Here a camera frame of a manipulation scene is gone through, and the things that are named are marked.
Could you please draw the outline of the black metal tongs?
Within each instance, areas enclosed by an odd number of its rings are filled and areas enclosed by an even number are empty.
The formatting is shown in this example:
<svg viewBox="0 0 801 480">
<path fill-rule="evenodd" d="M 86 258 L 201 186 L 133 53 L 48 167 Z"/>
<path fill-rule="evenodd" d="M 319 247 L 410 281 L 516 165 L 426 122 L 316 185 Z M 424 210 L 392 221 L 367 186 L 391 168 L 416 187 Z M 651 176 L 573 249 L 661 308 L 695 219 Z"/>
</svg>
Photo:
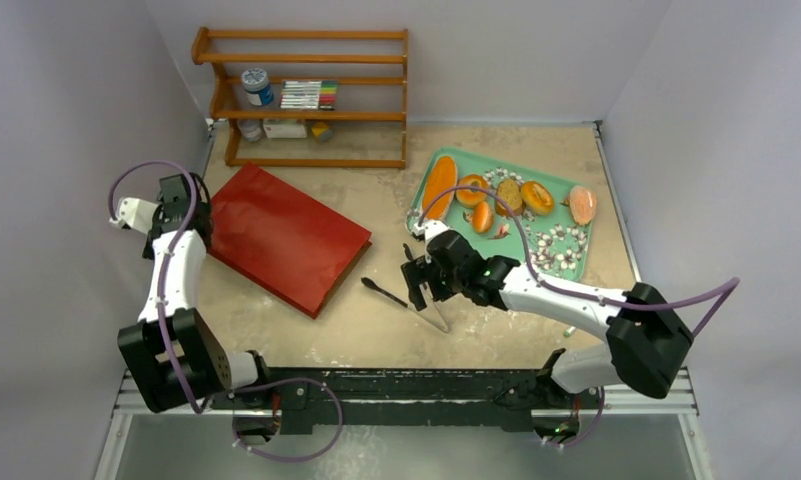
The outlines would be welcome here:
<svg viewBox="0 0 801 480">
<path fill-rule="evenodd" d="M 440 324 L 438 324 L 437 322 L 435 322 L 435 321 L 429 319 L 428 317 L 424 316 L 419 310 L 416 309 L 416 307 L 413 304 L 409 304 L 408 302 L 400 299 L 398 296 L 392 294 L 388 290 L 380 287 L 371 278 L 361 277 L 360 281 L 366 288 L 368 288 L 368 289 L 370 289 L 370 290 L 372 290 L 372 291 L 374 291 L 374 292 L 376 292 L 376 293 L 378 293 L 380 295 L 383 295 L 384 297 L 386 297 L 390 301 L 400 305 L 405 310 L 408 310 L 409 312 L 414 313 L 415 315 L 420 317 L 422 320 L 424 320 L 426 323 L 428 323 L 429 325 L 433 326 L 434 328 L 436 328 L 440 332 L 442 332 L 444 334 L 450 334 L 451 333 L 451 327 L 449 325 L 449 322 L 444 317 L 444 315 L 441 313 L 440 308 L 436 304 L 435 294 L 434 294 L 433 288 L 430 285 L 430 279 L 432 278 L 432 275 L 428 275 L 427 273 L 421 273 L 420 274 L 420 278 L 421 278 L 421 282 L 419 283 L 420 293 L 424 298 L 428 298 L 429 299 L 430 304 L 434 307 L 436 313 L 438 314 L 438 316 L 440 318 L 440 321 L 441 321 Z"/>
</svg>

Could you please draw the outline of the fake small sesame roll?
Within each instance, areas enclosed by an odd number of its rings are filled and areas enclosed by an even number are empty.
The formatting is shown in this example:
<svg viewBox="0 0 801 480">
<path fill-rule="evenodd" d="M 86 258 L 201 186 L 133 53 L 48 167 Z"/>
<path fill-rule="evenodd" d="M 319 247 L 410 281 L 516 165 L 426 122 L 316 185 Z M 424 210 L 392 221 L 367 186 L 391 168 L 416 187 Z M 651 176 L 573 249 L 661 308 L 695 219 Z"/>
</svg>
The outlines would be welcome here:
<svg viewBox="0 0 801 480">
<path fill-rule="evenodd" d="M 477 234 L 487 233 L 493 226 L 494 213 L 487 202 L 480 202 L 471 211 L 470 224 Z"/>
</svg>

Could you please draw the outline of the fake orange doughnut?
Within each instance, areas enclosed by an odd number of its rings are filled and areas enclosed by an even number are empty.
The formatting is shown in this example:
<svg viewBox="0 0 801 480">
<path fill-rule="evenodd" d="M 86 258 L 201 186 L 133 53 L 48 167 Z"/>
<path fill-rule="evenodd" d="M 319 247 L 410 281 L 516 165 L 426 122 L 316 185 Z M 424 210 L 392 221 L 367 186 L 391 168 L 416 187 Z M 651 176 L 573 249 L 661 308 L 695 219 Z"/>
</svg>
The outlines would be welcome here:
<svg viewBox="0 0 801 480">
<path fill-rule="evenodd" d="M 457 187 L 456 201 L 464 208 L 473 209 L 486 200 L 487 194 L 484 193 L 484 190 L 489 189 L 489 183 L 478 174 L 469 174 L 457 182 Z"/>
</svg>

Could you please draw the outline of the red paper bag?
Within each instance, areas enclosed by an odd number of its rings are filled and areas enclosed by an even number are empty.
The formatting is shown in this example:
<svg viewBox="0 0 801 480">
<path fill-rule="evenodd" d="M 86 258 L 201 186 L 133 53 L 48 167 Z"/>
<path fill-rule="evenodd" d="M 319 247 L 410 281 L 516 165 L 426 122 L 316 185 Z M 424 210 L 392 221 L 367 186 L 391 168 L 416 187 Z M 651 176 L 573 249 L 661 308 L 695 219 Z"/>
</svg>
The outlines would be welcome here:
<svg viewBox="0 0 801 480">
<path fill-rule="evenodd" d="M 312 319 L 371 245 L 369 230 L 255 165 L 211 208 L 210 255 Z"/>
</svg>

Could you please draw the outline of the fake brown bread slice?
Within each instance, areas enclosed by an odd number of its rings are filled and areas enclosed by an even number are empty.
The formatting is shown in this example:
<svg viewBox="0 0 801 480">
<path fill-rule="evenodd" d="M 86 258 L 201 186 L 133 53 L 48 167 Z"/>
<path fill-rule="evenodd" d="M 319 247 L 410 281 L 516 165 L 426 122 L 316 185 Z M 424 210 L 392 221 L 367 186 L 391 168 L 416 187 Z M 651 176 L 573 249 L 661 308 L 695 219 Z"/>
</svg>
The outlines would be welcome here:
<svg viewBox="0 0 801 480">
<path fill-rule="evenodd" d="M 524 202 L 521 195 L 520 185 L 511 178 L 502 180 L 496 188 L 496 196 L 501 201 L 496 200 L 495 213 L 499 216 L 507 217 L 508 210 L 511 210 L 516 215 L 520 215 L 524 211 Z"/>
</svg>

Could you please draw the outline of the green floral tray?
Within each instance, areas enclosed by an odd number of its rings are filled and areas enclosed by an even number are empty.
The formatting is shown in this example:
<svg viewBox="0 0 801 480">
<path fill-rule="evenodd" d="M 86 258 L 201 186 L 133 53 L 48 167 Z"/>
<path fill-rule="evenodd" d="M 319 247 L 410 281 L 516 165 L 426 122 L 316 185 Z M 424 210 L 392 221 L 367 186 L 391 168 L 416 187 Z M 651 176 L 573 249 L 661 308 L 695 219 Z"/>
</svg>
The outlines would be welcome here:
<svg viewBox="0 0 801 480">
<path fill-rule="evenodd" d="M 531 168 L 518 166 L 486 157 L 480 154 L 463 151 L 453 147 L 437 149 L 431 157 L 417 188 L 411 206 L 406 214 L 406 228 L 410 230 L 421 216 L 424 191 L 429 174 L 437 161 L 451 157 L 458 169 L 458 177 L 469 174 L 482 176 L 494 190 L 500 181 L 510 178 L 519 184 L 535 181 L 545 187 L 560 201 L 576 185 L 571 180 L 543 173 Z M 570 281 L 579 281 L 583 276 L 589 251 L 592 227 L 576 224 L 567 206 L 558 205 L 548 215 L 537 215 L 525 210 L 520 215 L 520 224 L 528 240 L 530 254 L 524 253 L 523 243 L 518 228 L 509 217 L 497 215 L 494 225 L 487 233 L 477 234 L 465 219 L 468 210 L 457 201 L 453 201 L 443 222 L 461 233 L 481 256 L 502 255 L 520 261 L 527 257 L 535 269 L 541 273 Z"/>
</svg>

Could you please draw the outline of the fake golden bagel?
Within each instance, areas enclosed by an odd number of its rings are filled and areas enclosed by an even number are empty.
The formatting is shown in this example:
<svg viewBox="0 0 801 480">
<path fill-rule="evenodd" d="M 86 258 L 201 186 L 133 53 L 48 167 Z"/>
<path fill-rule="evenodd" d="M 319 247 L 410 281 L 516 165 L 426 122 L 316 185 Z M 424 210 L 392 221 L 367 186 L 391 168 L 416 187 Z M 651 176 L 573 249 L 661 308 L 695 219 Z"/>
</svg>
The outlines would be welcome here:
<svg viewBox="0 0 801 480">
<path fill-rule="evenodd" d="M 524 182 L 520 187 L 520 194 L 525 206 L 535 215 L 547 216 L 554 210 L 554 197 L 539 182 Z"/>
</svg>

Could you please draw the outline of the fake pink sugared bread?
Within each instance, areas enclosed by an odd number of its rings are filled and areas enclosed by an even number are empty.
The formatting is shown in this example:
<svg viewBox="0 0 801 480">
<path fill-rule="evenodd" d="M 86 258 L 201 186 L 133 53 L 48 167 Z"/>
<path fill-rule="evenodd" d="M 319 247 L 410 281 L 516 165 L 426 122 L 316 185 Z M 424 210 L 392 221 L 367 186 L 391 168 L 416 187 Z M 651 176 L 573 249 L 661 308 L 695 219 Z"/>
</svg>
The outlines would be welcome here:
<svg viewBox="0 0 801 480">
<path fill-rule="evenodd" d="M 577 225 L 588 225 L 594 219 L 597 211 L 597 198 L 595 193 L 587 187 L 574 186 L 568 194 L 567 203 L 572 219 Z"/>
</svg>

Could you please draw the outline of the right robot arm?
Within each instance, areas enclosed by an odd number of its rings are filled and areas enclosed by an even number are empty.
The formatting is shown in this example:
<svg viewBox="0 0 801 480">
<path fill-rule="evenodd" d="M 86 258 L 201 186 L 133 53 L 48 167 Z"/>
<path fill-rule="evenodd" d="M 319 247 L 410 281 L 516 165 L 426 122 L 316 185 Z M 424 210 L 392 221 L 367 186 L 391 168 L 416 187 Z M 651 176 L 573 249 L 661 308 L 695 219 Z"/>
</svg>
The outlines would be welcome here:
<svg viewBox="0 0 801 480">
<path fill-rule="evenodd" d="M 428 235 L 424 255 L 403 263 L 401 272 L 417 310 L 461 295 L 480 307 L 540 315 L 599 339 L 548 359 L 537 392 L 552 407 L 590 387 L 617 384 L 663 399 L 694 341 L 673 310 L 661 309 L 663 296 L 648 284 L 606 289 L 534 274 L 517 259 L 483 257 L 451 229 Z"/>
</svg>

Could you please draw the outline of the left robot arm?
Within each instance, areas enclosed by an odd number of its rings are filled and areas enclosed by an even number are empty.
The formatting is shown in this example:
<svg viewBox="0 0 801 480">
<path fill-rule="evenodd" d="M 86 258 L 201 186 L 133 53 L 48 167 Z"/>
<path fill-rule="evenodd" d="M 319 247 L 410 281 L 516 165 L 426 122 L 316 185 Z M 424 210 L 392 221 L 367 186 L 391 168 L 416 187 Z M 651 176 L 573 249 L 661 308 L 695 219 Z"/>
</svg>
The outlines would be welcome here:
<svg viewBox="0 0 801 480">
<path fill-rule="evenodd" d="M 248 408 L 273 399 L 274 382 L 255 351 L 228 352 L 201 316 L 197 282 L 212 243 L 211 201 L 196 173 L 159 181 L 155 201 L 123 197 L 111 224 L 144 235 L 142 256 L 153 272 L 134 325 L 121 329 L 118 349 L 147 408 L 161 413 L 235 390 Z"/>
</svg>

